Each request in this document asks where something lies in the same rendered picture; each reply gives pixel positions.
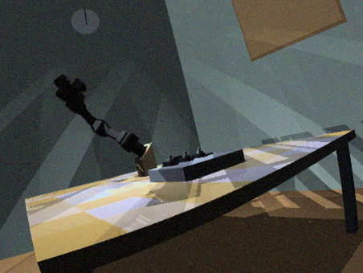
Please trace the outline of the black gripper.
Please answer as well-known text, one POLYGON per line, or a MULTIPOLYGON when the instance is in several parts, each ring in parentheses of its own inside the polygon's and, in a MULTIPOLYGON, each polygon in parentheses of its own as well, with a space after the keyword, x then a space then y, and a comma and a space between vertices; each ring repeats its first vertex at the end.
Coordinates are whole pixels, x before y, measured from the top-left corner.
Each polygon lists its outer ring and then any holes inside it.
POLYGON ((76 95, 76 92, 78 91, 78 88, 76 86, 72 86, 70 84, 70 80, 67 79, 67 77, 62 74, 58 78, 54 80, 55 85, 62 89, 63 88, 63 94, 65 95, 65 99, 69 103, 73 103, 74 105, 79 104, 82 100, 84 100, 84 95, 82 92, 80 92, 78 95, 76 95))

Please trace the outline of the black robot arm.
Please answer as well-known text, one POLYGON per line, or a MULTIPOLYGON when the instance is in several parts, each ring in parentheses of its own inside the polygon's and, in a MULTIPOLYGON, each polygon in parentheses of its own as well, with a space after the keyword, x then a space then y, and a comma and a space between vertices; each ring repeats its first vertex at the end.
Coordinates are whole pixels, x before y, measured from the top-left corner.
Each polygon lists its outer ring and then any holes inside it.
MULTIPOLYGON (((78 91, 76 92, 76 95, 79 94, 79 92, 85 92, 87 88, 85 87, 86 84, 82 82, 82 80, 76 78, 75 81, 71 84, 72 86, 76 86, 78 88, 78 91)), ((72 112, 78 113, 81 115, 87 123, 92 127, 92 130, 98 134, 100 137, 111 137, 114 140, 116 140, 120 146, 128 153, 133 152, 135 153, 139 159, 140 157, 143 157, 145 155, 145 150, 147 148, 146 146, 143 146, 143 144, 139 143, 139 137, 137 137, 133 132, 117 132, 114 129, 112 129, 105 121, 96 119, 94 116, 92 116, 86 109, 86 105, 84 104, 84 101, 82 100, 79 104, 74 105, 73 103, 69 103, 67 99, 65 99, 65 95, 63 94, 63 88, 58 89, 56 92, 56 96, 59 97, 61 100, 64 100, 64 102, 67 102, 65 106, 67 106, 72 112), (70 105, 70 107, 69 107, 70 105), (97 130, 94 130, 93 124, 95 123, 95 120, 102 121, 100 123, 100 127, 97 128, 97 130)))

